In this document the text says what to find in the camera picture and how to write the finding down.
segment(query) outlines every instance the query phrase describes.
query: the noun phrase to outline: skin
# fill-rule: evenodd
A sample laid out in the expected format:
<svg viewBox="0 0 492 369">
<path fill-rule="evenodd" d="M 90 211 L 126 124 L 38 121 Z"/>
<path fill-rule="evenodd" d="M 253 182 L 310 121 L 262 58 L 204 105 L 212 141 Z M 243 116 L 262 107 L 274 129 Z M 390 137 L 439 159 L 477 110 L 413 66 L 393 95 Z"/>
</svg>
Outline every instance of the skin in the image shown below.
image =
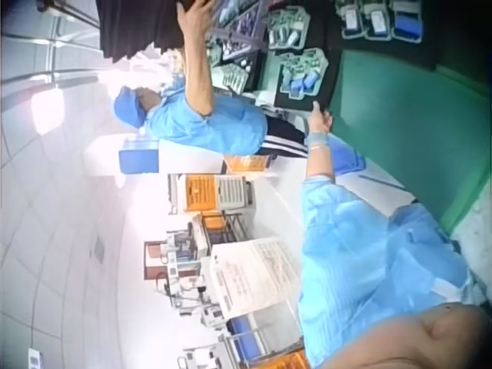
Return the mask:
<svg viewBox="0 0 492 369">
<path fill-rule="evenodd" d="M 311 132 L 328 133 L 332 117 L 315 103 Z M 334 179 L 330 148 L 310 148 L 306 177 Z M 465 369 L 490 323 L 478 307 L 442 304 L 419 315 L 382 321 L 338 351 L 321 369 Z"/>
<path fill-rule="evenodd" d="M 178 24 L 184 36 L 184 48 L 179 53 L 186 60 L 185 96 L 190 107 L 201 116 L 214 110 L 214 89 L 208 64 L 205 35 L 211 26 L 214 0 L 196 0 L 186 12 L 181 3 L 176 4 Z M 145 111 L 161 103 L 161 96 L 149 88 L 136 89 L 140 105 Z"/>
</svg>

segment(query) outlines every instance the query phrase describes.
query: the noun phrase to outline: blue scrub top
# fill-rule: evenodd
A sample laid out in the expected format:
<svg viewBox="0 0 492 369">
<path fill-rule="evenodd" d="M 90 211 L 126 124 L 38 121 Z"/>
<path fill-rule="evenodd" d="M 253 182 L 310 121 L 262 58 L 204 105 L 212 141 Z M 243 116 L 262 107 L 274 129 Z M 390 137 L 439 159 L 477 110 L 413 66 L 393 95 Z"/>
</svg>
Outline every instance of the blue scrub top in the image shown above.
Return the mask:
<svg viewBox="0 0 492 369">
<path fill-rule="evenodd" d="M 215 94 L 214 111 L 202 117 L 185 97 L 185 89 L 165 92 L 162 103 L 147 116 L 157 138 L 224 155 L 254 155 L 267 134 L 264 112 L 246 101 Z"/>
<path fill-rule="evenodd" d="M 325 176 L 303 183 L 299 318 L 311 367 L 383 319 L 473 303 L 465 260 L 421 204 L 389 219 Z"/>
</svg>

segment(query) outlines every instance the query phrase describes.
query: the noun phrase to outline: ceiling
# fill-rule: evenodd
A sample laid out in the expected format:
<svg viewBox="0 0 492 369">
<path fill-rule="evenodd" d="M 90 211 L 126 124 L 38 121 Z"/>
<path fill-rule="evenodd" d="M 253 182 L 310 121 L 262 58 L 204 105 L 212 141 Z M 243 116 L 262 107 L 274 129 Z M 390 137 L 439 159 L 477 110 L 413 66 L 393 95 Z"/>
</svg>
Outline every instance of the ceiling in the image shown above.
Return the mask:
<svg viewBox="0 0 492 369">
<path fill-rule="evenodd" d="M 97 17 L 95 2 L 72 4 Z M 50 369 L 119 369 L 118 264 L 132 188 L 88 177 L 83 159 L 94 138 L 125 128 L 96 71 L 63 73 L 110 63 L 94 29 L 39 13 L 32 0 L 4 10 L 0 367 L 24 368 L 36 347 Z M 57 34 L 88 48 L 25 39 Z M 42 73 L 52 68 L 50 81 Z"/>
</svg>

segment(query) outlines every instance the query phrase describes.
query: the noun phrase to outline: wristband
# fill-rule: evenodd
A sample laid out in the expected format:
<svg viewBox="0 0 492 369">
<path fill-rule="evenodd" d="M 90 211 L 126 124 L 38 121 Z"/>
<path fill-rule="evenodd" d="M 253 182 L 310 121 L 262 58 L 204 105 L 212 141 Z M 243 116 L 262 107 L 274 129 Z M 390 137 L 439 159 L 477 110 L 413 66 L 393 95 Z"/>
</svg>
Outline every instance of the wristband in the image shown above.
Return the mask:
<svg viewBox="0 0 492 369">
<path fill-rule="evenodd" d="M 329 136 L 325 133 L 317 133 L 311 132 L 307 135 L 306 144 L 308 148 L 312 146 L 328 146 L 329 145 Z"/>
</svg>

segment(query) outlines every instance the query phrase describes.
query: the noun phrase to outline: striped pants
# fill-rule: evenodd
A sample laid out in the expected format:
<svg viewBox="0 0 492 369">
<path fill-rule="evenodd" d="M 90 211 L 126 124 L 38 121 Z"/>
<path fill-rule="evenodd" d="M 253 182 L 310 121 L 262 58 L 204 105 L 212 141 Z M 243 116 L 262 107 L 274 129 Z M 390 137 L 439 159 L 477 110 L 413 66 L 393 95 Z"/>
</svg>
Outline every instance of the striped pants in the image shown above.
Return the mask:
<svg viewBox="0 0 492 369">
<path fill-rule="evenodd" d="M 267 115 L 267 136 L 256 155 L 277 155 L 287 158 L 307 158 L 304 132 L 288 121 Z"/>
</svg>

